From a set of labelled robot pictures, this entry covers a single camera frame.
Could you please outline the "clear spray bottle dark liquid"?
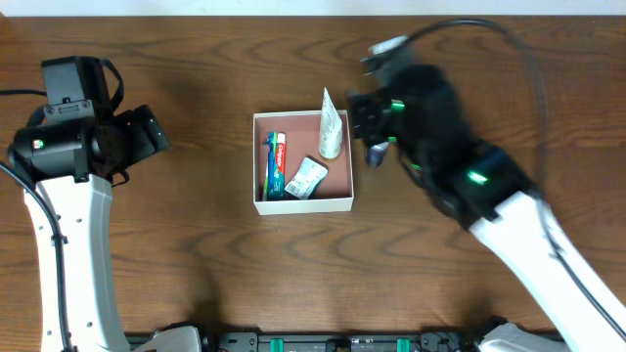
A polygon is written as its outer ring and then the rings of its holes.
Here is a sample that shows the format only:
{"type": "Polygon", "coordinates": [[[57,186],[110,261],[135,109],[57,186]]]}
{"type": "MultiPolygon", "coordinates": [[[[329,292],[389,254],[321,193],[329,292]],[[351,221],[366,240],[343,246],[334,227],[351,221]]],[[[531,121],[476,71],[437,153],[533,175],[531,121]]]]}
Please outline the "clear spray bottle dark liquid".
{"type": "Polygon", "coordinates": [[[377,145],[373,145],[367,148],[366,152],[366,162],[370,167],[376,168],[379,167],[386,154],[389,147],[388,142],[383,142],[377,145]]]}

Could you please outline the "red green toothpaste tube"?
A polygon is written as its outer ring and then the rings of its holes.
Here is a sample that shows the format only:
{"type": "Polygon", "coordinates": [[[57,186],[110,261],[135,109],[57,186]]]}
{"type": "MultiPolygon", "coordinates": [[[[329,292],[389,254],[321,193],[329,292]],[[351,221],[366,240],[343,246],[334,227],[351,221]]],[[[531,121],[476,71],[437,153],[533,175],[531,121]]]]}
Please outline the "red green toothpaste tube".
{"type": "Polygon", "coordinates": [[[277,132],[276,152],[276,169],[274,171],[274,199],[281,200],[285,196],[285,171],[286,171],[286,153],[287,153],[287,135],[283,132],[277,132]]]}

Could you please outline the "white box with pink interior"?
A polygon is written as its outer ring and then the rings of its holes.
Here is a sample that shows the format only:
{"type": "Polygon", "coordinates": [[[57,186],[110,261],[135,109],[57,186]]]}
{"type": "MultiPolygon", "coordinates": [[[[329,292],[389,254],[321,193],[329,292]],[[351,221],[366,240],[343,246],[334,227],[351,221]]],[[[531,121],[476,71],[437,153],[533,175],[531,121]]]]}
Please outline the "white box with pink interior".
{"type": "Polygon", "coordinates": [[[321,113],[318,110],[265,112],[253,116],[253,204],[260,215],[286,215],[316,212],[349,211],[354,201],[352,150],[347,110],[338,112],[343,128],[341,152],[338,158],[325,160],[320,157],[319,129],[321,113]],[[298,171],[302,161],[310,157],[324,164],[329,174],[322,180],[312,198],[299,200],[264,201],[268,133],[284,132],[287,137],[286,180],[298,171]]]}

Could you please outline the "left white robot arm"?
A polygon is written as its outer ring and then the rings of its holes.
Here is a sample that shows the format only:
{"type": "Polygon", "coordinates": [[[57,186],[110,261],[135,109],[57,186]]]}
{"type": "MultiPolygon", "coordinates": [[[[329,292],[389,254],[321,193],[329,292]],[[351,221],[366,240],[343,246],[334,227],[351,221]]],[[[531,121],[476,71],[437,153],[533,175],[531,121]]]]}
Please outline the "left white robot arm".
{"type": "Polygon", "coordinates": [[[46,112],[19,130],[3,170],[24,189],[37,245],[43,351],[132,351],[112,279],[115,174],[168,148],[147,106],[119,115],[46,112]]]}

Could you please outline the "white cream tube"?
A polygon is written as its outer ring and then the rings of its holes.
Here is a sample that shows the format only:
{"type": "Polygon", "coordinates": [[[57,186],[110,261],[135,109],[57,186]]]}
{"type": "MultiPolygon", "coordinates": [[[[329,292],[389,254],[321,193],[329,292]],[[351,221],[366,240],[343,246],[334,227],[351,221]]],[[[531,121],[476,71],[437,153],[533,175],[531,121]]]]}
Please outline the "white cream tube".
{"type": "Polygon", "coordinates": [[[335,159],[339,156],[342,145],[342,120],[329,91],[324,88],[320,132],[319,132],[319,153],[326,159],[335,159]]]}

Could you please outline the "green and white small packet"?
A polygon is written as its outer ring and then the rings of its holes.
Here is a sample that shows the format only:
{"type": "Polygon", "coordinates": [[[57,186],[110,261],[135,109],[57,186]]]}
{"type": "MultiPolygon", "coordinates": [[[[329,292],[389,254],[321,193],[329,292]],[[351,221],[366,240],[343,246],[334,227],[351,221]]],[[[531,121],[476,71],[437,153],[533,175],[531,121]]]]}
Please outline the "green and white small packet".
{"type": "Polygon", "coordinates": [[[286,184],[285,191],[300,200],[309,199],[328,174],[326,166],[307,156],[286,184]]]}

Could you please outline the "blue toothbrush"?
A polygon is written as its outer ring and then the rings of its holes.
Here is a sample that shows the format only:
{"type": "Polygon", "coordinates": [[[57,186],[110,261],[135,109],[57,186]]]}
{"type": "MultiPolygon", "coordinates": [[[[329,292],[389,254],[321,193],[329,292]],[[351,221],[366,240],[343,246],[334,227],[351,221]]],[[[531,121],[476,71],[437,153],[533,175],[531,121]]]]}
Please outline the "blue toothbrush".
{"type": "Polygon", "coordinates": [[[265,141],[265,146],[269,148],[267,163],[266,163],[266,173],[265,173],[265,183],[263,189],[262,199],[264,201],[270,201],[274,199],[274,171],[276,169],[276,146],[277,146],[278,133],[275,131],[270,131],[268,133],[267,139],[265,141]]]}

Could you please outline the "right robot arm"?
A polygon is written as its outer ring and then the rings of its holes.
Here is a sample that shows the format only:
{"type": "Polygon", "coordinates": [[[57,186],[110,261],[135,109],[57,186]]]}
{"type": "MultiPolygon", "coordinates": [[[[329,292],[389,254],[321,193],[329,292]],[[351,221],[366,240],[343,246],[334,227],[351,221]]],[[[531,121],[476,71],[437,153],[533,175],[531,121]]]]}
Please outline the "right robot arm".
{"type": "Polygon", "coordinates": [[[351,95],[356,138],[394,141],[431,203],[497,255],[572,351],[622,351],[625,307],[573,246],[538,185],[470,129],[444,73],[425,64],[369,68],[378,88],[351,95]]]}

